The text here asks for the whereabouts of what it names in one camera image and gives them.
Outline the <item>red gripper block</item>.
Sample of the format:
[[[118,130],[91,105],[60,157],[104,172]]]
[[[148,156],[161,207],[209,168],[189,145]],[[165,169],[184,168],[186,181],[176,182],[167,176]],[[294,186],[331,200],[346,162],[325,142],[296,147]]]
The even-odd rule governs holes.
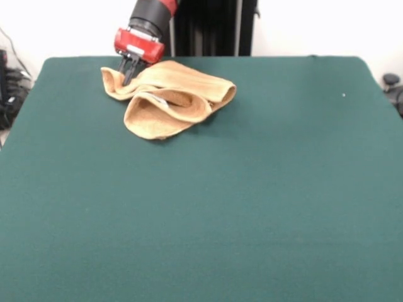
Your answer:
[[[123,56],[118,71],[125,74],[123,85],[127,86],[141,61],[153,65],[161,60],[165,44],[157,37],[139,30],[119,28],[115,35],[114,48],[116,53]]]

